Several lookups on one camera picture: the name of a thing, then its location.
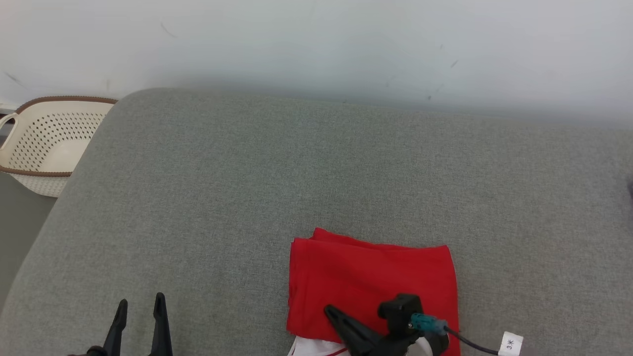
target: gray sofa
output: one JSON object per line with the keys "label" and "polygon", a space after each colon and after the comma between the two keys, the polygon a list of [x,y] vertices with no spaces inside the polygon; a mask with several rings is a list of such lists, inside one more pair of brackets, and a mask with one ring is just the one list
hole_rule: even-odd
{"label": "gray sofa", "polygon": [[162,291],[176,355],[285,355],[290,243],[319,226],[447,244],[461,331],[484,346],[511,331],[536,355],[630,355],[631,180],[631,131],[137,92],[24,261],[0,354],[83,353],[122,298],[122,354],[148,354]]}

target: perforated basket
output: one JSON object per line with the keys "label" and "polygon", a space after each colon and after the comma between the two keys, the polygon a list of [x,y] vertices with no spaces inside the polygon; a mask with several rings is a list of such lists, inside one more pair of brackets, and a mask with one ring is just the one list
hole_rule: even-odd
{"label": "perforated basket", "polygon": [[0,119],[14,119],[0,146],[0,171],[37,194],[60,195],[95,130],[116,100],[51,96],[31,100]]}

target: white cloth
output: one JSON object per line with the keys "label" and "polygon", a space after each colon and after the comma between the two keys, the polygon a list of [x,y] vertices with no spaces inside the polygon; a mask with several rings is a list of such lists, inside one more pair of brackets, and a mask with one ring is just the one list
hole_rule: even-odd
{"label": "white cloth", "polygon": [[[407,356],[432,356],[431,347],[425,338],[419,338],[409,346]],[[297,336],[288,356],[349,356],[344,345],[331,341],[306,339]]]}

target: white label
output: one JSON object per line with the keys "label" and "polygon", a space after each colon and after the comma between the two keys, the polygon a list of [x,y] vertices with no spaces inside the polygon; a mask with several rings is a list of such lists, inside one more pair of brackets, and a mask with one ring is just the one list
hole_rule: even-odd
{"label": "white label", "polygon": [[522,343],[523,336],[515,335],[506,331],[503,333],[501,347],[499,347],[499,356],[519,356],[521,353]]}

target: red cloth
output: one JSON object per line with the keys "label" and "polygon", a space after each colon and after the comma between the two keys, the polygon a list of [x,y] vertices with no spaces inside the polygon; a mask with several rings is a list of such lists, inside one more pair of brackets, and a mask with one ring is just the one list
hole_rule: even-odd
{"label": "red cloth", "polygon": [[[457,282],[447,246],[374,245],[316,228],[311,239],[292,243],[289,289],[287,329],[303,338],[341,342],[323,312],[328,304],[387,334],[378,306],[398,293],[420,296],[425,314],[460,329]],[[445,355],[459,356],[459,341],[449,337]]]}

